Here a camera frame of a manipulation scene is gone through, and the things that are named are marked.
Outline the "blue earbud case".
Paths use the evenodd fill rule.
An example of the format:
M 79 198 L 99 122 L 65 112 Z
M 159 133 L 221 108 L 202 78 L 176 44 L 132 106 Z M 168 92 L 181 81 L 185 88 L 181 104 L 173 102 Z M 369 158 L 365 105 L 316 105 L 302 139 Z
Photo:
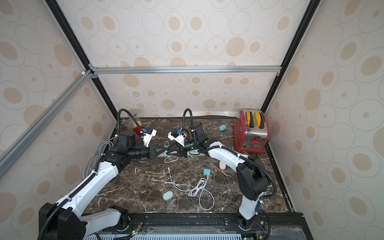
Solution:
M 219 126 L 219 131 L 223 132 L 227 129 L 227 125 L 220 125 Z

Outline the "pink earbud case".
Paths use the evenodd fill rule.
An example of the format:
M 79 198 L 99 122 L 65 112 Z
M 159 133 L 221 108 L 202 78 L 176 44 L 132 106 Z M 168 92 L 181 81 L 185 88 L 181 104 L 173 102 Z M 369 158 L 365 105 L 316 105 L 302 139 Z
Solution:
M 223 163 L 223 162 L 220 162 L 219 163 L 219 167 L 220 167 L 221 170 L 225 170 L 227 165 L 225 163 Z

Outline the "green earbud case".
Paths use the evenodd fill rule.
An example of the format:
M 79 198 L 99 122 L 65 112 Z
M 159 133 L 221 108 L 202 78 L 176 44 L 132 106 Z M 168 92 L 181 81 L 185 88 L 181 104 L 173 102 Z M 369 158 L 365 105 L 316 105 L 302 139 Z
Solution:
M 174 197 L 174 193 L 172 191 L 167 191 L 163 194 L 163 200 L 169 201 Z

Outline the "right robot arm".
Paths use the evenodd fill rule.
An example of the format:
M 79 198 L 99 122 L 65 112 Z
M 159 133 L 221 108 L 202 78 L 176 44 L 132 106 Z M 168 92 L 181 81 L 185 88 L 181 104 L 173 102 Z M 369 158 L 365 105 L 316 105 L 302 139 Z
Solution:
M 182 126 L 169 132 L 168 138 L 174 144 L 168 148 L 167 155 L 187 157 L 190 151 L 195 151 L 224 163 L 237 173 L 243 194 L 238 210 L 241 229 L 249 230 L 262 201 L 276 196 L 276 182 L 258 156 L 269 139 L 269 126 L 264 113 L 250 110 L 239 112 L 234 123 L 235 149 L 208 137 L 200 123 L 191 123 L 189 130 Z

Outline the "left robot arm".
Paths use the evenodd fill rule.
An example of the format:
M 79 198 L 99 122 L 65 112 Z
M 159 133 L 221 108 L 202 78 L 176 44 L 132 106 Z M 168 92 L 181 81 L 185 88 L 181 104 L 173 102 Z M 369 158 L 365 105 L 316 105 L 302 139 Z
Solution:
M 39 240 L 82 240 L 99 231 L 114 227 L 124 232 L 132 222 L 127 210 L 111 207 L 91 215 L 83 212 L 95 196 L 131 162 L 143 158 L 155 159 L 164 149 L 151 145 L 156 135 L 152 128 L 121 132 L 121 119 L 117 118 L 113 146 L 100 155 L 91 173 L 71 192 L 55 204 L 45 204 L 39 211 Z

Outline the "red metal cup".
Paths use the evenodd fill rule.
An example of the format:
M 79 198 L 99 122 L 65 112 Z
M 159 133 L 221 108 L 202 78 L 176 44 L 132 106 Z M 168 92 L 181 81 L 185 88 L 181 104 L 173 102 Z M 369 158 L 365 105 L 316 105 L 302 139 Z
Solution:
M 137 135 L 140 135 L 141 133 L 144 132 L 145 129 L 146 129 L 146 128 L 143 127 L 143 126 L 140 126 L 140 129 L 139 129 L 138 127 L 135 127 L 135 128 L 133 129 L 133 132 L 135 132 Z

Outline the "clear glass jar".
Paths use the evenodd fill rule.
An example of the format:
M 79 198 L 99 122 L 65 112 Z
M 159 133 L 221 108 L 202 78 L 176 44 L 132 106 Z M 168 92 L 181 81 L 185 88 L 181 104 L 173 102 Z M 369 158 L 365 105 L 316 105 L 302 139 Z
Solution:
M 132 109 L 132 110 L 129 110 L 129 112 L 131 113 L 131 115 L 134 117 L 134 118 L 138 118 L 139 115 L 138 115 L 138 111 L 135 110 L 135 109 Z

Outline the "red silver toaster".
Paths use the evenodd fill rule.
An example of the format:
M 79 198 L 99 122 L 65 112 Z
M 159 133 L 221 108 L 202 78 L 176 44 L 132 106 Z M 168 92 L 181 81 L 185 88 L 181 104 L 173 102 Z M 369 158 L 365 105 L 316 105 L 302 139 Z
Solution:
M 265 114 L 257 110 L 240 110 L 234 123 L 234 141 L 238 152 L 262 154 L 269 139 Z

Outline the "horizontal aluminium rail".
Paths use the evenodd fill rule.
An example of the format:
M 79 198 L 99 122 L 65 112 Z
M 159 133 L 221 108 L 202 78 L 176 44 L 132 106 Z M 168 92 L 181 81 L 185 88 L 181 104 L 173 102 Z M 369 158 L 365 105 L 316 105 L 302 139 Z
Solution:
M 281 66 L 185 66 L 185 67 L 94 67 L 97 74 L 215 74 L 215 73 L 278 73 Z

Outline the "diagonal aluminium rail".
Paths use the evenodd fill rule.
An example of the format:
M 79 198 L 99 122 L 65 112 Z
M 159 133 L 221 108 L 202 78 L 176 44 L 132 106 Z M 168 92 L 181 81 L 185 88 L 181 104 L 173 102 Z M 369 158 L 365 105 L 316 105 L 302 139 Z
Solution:
M 82 85 L 91 78 L 92 71 L 87 70 L 69 85 L 64 92 L 36 119 L 33 124 L 8 148 L 1 156 L 1 177 L 3 177 L 15 162 L 24 154 L 27 148 L 57 116 L 63 107 L 72 99 Z

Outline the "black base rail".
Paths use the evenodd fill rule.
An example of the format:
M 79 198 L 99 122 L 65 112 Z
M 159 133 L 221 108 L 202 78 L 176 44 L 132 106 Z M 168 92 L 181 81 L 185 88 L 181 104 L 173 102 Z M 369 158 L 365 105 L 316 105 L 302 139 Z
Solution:
M 237 214 L 124 214 L 119 223 L 102 217 L 60 217 L 52 240 L 311 240 L 302 214 L 259 214 L 242 227 Z

